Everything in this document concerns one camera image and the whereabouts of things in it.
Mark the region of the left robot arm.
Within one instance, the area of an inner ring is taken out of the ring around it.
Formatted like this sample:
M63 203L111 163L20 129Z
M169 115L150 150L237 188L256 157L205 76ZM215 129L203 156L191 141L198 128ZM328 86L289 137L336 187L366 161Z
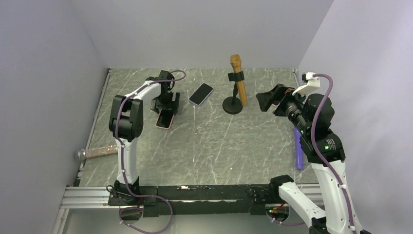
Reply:
M113 98L109 130L117 145L118 175L113 186L125 203L135 204L141 195L136 167L136 148L144 129L144 108L157 113L157 126L169 129L179 109L180 93L172 90L177 82L173 71L162 70L149 77L133 92Z

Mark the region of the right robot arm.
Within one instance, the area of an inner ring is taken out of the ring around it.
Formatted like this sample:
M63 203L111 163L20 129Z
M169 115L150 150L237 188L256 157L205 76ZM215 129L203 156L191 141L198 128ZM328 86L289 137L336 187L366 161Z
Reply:
M282 84L256 95L261 111L276 105L277 117L287 117L300 134L301 149L314 170L324 208L308 198L288 175L269 183L269 198L286 202L303 220L311 234L363 234L347 186L345 152L340 138L331 130L334 116L327 95L303 98Z

